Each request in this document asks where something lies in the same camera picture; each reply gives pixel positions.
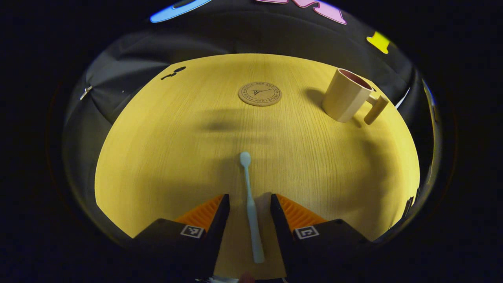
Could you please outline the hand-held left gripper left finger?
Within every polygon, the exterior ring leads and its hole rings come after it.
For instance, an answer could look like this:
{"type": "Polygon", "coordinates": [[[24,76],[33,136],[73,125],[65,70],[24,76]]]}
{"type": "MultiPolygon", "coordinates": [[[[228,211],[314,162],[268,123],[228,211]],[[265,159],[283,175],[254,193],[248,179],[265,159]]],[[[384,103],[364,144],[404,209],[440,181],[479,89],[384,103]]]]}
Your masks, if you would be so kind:
{"type": "Polygon", "coordinates": [[[229,212],[229,195],[218,195],[174,221],[155,220],[133,238],[133,249],[168,277],[212,277],[229,212]]]}

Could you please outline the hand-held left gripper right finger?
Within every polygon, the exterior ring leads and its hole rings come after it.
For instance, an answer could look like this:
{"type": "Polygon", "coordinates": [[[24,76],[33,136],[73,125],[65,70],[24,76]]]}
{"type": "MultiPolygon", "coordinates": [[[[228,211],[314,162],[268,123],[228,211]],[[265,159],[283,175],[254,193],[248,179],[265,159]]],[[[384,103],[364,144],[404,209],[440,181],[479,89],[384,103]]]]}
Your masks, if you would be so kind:
{"type": "Polygon", "coordinates": [[[342,219],[326,221],[273,194],[271,216],[288,281],[359,281],[373,243],[342,219]]]}

